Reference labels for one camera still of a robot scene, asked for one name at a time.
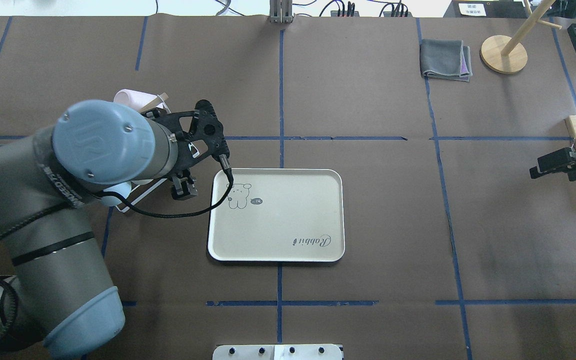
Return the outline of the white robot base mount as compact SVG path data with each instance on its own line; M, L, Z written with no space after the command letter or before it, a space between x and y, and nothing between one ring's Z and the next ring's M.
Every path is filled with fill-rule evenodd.
M213 360L343 360L342 345L314 344L231 344L219 345Z

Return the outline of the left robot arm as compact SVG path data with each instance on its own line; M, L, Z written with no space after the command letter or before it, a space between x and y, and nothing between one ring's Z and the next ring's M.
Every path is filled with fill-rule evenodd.
M197 191L190 168L213 157L228 195L229 155L223 125L205 99L183 112L80 101L55 125L0 145L0 242L15 269L0 276L0 354L42 342L53 359L71 360L116 337L125 325L123 305L86 205L113 200L160 219L205 214L148 212L122 187L167 179L172 198L191 198Z

